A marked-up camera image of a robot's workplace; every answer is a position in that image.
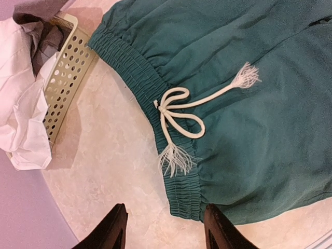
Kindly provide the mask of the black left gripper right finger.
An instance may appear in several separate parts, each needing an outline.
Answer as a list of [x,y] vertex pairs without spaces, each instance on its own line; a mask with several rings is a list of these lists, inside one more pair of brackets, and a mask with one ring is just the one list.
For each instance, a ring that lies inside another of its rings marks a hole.
[[258,249],[232,224],[214,204],[206,206],[204,212],[206,248]]

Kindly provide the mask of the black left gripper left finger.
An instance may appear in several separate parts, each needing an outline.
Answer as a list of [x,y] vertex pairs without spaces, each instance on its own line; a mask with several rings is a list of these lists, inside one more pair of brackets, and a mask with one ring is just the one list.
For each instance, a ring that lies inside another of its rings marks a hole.
[[127,221],[126,206],[123,203],[116,204],[73,249],[125,249]]

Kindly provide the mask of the teal green garment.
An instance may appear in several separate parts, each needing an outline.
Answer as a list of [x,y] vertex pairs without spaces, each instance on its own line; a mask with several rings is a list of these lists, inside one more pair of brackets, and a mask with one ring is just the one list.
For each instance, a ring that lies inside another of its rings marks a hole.
[[153,128],[173,216],[331,197],[331,1],[118,1],[88,45]]

